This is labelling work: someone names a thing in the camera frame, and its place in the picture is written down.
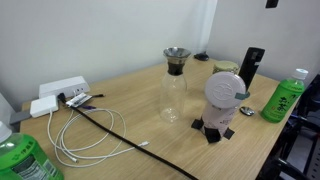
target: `green plastic bottle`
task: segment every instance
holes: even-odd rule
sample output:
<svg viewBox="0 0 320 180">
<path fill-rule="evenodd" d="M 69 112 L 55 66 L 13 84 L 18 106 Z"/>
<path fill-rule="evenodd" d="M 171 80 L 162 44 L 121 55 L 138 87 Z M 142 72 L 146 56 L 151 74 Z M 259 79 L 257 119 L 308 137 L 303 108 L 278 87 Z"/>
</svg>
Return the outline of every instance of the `green plastic bottle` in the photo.
<svg viewBox="0 0 320 180">
<path fill-rule="evenodd" d="M 63 180 L 63 174 L 31 136 L 12 133 L 0 121 L 0 179 Z"/>
<path fill-rule="evenodd" d="M 308 71 L 304 69 L 296 69 L 292 78 L 281 81 L 269 102 L 263 108 L 261 116 L 273 123 L 280 122 L 292 104 L 304 92 L 303 80 L 307 74 Z"/>
</svg>

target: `white power strip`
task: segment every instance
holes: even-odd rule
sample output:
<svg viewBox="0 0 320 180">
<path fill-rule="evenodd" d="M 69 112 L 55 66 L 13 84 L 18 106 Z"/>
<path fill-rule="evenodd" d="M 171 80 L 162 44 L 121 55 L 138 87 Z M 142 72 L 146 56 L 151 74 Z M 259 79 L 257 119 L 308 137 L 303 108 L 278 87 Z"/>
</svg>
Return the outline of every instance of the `white power strip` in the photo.
<svg viewBox="0 0 320 180">
<path fill-rule="evenodd" d="M 55 81 L 51 83 L 41 84 L 39 87 L 39 98 L 44 98 L 50 95 L 58 96 L 64 93 L 66 98 L 73 97 L 76 94 L 89 92 L 90 87 L 82 76 L 77 76 L 69 79 Z"/>
</svg>

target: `white cable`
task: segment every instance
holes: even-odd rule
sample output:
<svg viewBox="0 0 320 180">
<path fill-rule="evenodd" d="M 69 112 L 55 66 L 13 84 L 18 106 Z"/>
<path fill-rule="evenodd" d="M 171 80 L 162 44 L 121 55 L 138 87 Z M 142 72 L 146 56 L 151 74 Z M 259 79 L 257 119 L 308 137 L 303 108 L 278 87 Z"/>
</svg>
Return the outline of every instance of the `white cable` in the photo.
<svg viewBox="0 0 320 180">
<path fill-rule="evenodd" d="M 109 127 L 110 130 L 112 130 L 113 126 L 114 126 L 114 116 L 113 116 L 113 113 L 117 114 L 121 120 L 122 120 L 122 123 L 123 123 L 123 128 L 124 128 L 124 132 L 123 132 L 123 135 L 122 137 L 125 137 L 126 135 L 126 124 L 125 124 L 125 120 L 124 118 L 122 117 L 122 115 L 117 112 L 117 111 L 114 111 L 114 110 L 110 110 L 110 109 L 92 109 L 92 110 L 88 110 L 88 111 L 84 111 L 85 114 L 89 114 L 89 113 L 93 113 L 93 112 L 97 112 L 97 111 L 104 111 L 104 112 L 107 112 L 109 114 L 109 116 L 111 117 L 111 125 Z M 103 155 L 103 156 L 79 156 L 79 155 L 76 155 L 74 152 L 78 152 L 78 151 L 83 151 L 83 150 L 87 150 L 87 149 L 90 149 L 96 145 L 98 145 L 99 143 L 101 143 L 108 135 L 109 133 L 107 133 L 104 137 L 102 137 L 98 142 L 92 144 L 92 145 L 89 145 L 89 146 L 86 146 L 86 147 L 82 147 L 82 148 L 78 148 L 78 149 L 69 149 L 65 142 L 64 142 L 64 134 L 65 132 L 67 131 L 68 127 L 73 124 L 74 122 L 76 122 L 80 117 L 82 117 L 80 114 L 73 117 L 73 110 L 71 112 L 71 115 L 70 117 L 68 118 L 67 122 L 63 125 L 63 127 L 61 128 L 61 130 L 58 132 L 57 134 L 57 137 L 56 137 L 56 140 L 53 141 L 52 137 L 51 137 L 51 133 L 50 133 L 50 124 L 51 124 L 51 121 L 52 121 L 52 116 L 53 116 L 53 113 L 52 111 L 50 111 L 50 117 L 49 117 L 49 120 L 48 120 L 48 126 L 47 126 L 47 132 L 48 132 L 48 137 L 49 137 L 49 140 L 50 142 L 53 144 L 54 146 L 54 150 L 55 150 L 55 155 L 57 157 L 57 159 L 59 160 L 60 163 L 66 165 L 66 166 L 69 166 L 69 167 L 77 167 L 77 168 L 80 168 L 80 167 L 89 167 L 89 166 L 93 166 L 93 165 L 96 165 L 96 164 L 99 164 L 101 163 L 102 161 L 104 161 L 105 159 L 109 158 L 109 157 L 113 157 L 113 156 L 116 156 L 116 155 L 119 155 L 119 154 L 122 154 L 122 153 L 125 153 L 125 152 L 128 152 L 130 150 L 133 150 L 135 149 L 134 147 L 132 148 L 129 148 L 129 149 L 126 149 L 126 150 L 122 150 L 120 152 L 116 152 L 116 150 L 119 148 L 119 146 L 121 145 L 122 141 L 119 141 L 118 145 L 107 155 Z M 145 141 L 141 144 L 139 144 L 138 146 L 146 146 L 148 145 L 149 142 Z M 94 163 L 91 163 L 91 164 L 85 164 L 85 165 L 74 165 L 74 164 L 68 164 L 64 161 L 62 161 L 60 159 L 60 156 L 58 154 L 58 150 L 61 150 L 61 152 L 63 154 L 65 154 L 68 158 L 70 158 L 73 162 L 77 163 L 78 162 L 78 159 L 84 159 L 84 160 L 89 160 L 89 159 L 100 159 L 98 160 L 97 162 L 94 162 Z"/>
</svg>

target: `water bottle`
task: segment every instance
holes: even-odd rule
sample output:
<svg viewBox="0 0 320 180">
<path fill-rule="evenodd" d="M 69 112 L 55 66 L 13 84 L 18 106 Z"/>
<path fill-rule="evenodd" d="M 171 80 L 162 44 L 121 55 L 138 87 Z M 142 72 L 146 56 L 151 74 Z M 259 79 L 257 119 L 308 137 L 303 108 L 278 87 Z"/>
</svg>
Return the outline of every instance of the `water bottle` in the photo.
<svg viewBox="0 0 320 180">
<path fill-rule="evenodd" d="M 263 108 L 261 116 L 273 123 L 280 122 L 303 93 L 305 89 L 303 80 L 307 74 L 308 71 L 304 69 L 296 69 L 292 78 L 281 81 L 269 102 Z"/>
<path fill-rule="evenodd" d="M 160 117 L 167 122 L 175 122 L 183 114 L 187 82 L 183 66 L 190 51 L 183 48 L 167 48 L 163 51 L 168 60 L 168 71 L 161 81 Z"/>
<path fill-rule="evenodd" d="M 64 177 L 33 137 L 12 133 L 0 121 L 0 179 L 63 180 Z"/>
</svg>

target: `white charger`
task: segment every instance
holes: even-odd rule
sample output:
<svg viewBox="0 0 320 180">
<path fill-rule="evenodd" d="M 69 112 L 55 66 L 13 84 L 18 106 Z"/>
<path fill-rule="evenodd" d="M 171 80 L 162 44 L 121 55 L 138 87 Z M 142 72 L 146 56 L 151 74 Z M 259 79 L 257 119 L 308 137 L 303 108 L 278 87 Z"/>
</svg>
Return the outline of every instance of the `white charger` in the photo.
<svg viewBox="0 0 320 180">
<path fill-rule="evenodd" d="M 30 114 L 36 118 L 49 114 L 50 111 L 54 112 L 59 109 L 58 100 L 55 95 L 47 96 L 31 102 Z"/>
</svg>

